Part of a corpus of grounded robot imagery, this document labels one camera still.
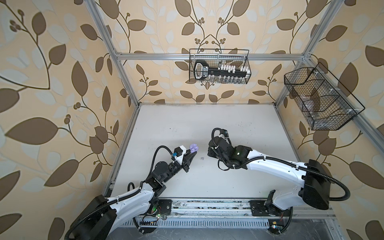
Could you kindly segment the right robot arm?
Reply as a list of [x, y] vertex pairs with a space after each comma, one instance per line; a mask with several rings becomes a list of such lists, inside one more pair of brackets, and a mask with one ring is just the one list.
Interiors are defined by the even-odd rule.
[[268, 229], [272, 235], [282, 235], [286, 232], [293, 219], [293, 208], [296, 206], [306, 204], [318, 210], [328, 210], [330, 202], [346, 201], [351, 196], [349, 188], [328, 175], [319, 162], [286, 161], [246, 146], [234, 147], [225, 129], [212, 130], [208, 155], [218, 159], [218, 164], [224, 164], [224, 171], [259, 171], [293, 184], [293, 187], [285, 190], [270, 191], [264, 203], [254, 207], [261, 214], [280, 219], [284, 217], [285, 211], [289, 211], [288, 221], [283, 226], [273, 223]]

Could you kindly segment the purple charging case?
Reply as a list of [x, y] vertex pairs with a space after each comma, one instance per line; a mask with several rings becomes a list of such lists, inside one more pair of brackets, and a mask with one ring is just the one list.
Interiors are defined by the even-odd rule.
[[190, 145], [191, 153], [197, 152], [198, 150], [199, 150], [199, 147], [197, 146], [197, 144]]

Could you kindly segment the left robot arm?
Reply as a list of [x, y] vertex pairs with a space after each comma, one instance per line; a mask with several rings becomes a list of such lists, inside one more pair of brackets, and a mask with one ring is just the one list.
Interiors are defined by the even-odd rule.
[[116, 228], [140, 215], [152, 215], [158, 209], [159, 196], [166, 189], [165, 183], [181, 170], [188, 172], [199, 148], [196, 144], [186, 148], [179, 146], [171, 151], [165, 149], [171, 162], [152, 162], [150, 172], [138, 187], [129, 184], [130, 189], [119, 196], [95, 197], [71, 224], [64, 238], [66, 240], [105, 240]]

